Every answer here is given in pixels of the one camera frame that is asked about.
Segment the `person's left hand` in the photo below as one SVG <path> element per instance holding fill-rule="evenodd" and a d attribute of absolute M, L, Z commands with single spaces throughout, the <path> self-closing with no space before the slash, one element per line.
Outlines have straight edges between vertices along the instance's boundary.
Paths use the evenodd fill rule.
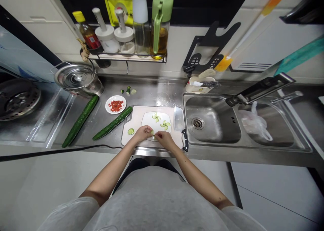
<path fill-rule="evenodd" d="M 153 129 L 146 125 L 141 126 L 136 131 L 135 135 L 132 137 L 132 139 L 136 140 L 138 143 L 144 141 L 146 138 L 152 137 L 153 135 L 150 133 Z"/>

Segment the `red chili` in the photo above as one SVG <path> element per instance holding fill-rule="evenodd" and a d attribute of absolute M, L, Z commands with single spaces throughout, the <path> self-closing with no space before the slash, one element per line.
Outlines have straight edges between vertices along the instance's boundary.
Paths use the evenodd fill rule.
<path fill-rule="evenodd" d="M 124 101 L 111 101 L 110 104 L 108 104 L 108 106 L 111 108 L 112 112 L 118 112 L 122 109 L 122 104 L 124 103 Z"/>

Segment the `faucet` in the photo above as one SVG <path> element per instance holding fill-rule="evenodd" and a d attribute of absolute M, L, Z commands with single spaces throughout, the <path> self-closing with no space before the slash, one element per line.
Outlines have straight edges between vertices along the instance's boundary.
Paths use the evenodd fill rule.
<path fill-rule="evenodd" d="M 267 77 L 239 94 L 226 99 L 226 103 L 233 107 L 239 103 L 248 105 L 270 93 L 273 93 L 281 88 L 284 88 L 292 83 L 296 82 L 293 78 L 288 76 L 286 73 L 281 72 L 274 77 Z"/>
<path fill-rule="evenodd" d="M 276 103 L 279 103 L 279 102 L 285 101 L 285 100 L 290 101 L 290 100 L 300 97 L 300 96 L 303 96 L 303 93 L 301 91 L 294 91 L 293 93 L 282 96 L 281 98 L 272 99 L 272 100 L 270 100 L 270 102 L 273 104 L 276 104 Z"/>

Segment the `hand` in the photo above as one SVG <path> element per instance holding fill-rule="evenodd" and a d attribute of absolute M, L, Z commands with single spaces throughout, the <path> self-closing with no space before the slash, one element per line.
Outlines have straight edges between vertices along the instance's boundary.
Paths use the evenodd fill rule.
<path fill-rule="evenodd" d="M 155 139 L 159 141 L 159 143 L 170 152 L 174 152 L 177 149 L 180 149 L 172 139 L 172 136 L 169 132 L 166 131 L 158 131 L 155 133 Z"/>
<path fill-rule="evenodd" d="M 146 126 L 141 126 L 138 128 L 136 131 L 135 135 L 132 137 L 132 139 L 136 140 L 137 143 L 140 143 L 144 141 L 145 139 L 152 137 L 153 135 L 150 133 L 153 129 L 149 127 L 148 125 Z"/>

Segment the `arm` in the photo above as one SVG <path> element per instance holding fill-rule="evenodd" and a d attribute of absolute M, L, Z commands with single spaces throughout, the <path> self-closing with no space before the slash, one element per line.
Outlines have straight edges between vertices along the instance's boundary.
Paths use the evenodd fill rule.
<path fill-rule="evenodd" d="M 220 210 L 227 206 L 233 206 L 213 182 L 187 158 L 168 132 L 159 131 L 155 134 L 155 138 L 165 149 L 173 153 L 188 183 L 207 201 Z"/>
<path fill-rule="evenodd" d="M 152 137 L 149 126 L 140 127 L 123 149 L 101 170 L 80 197 L 93 197 L 102 206 L 110 197 L 134 148 L 146 138 Z"/>

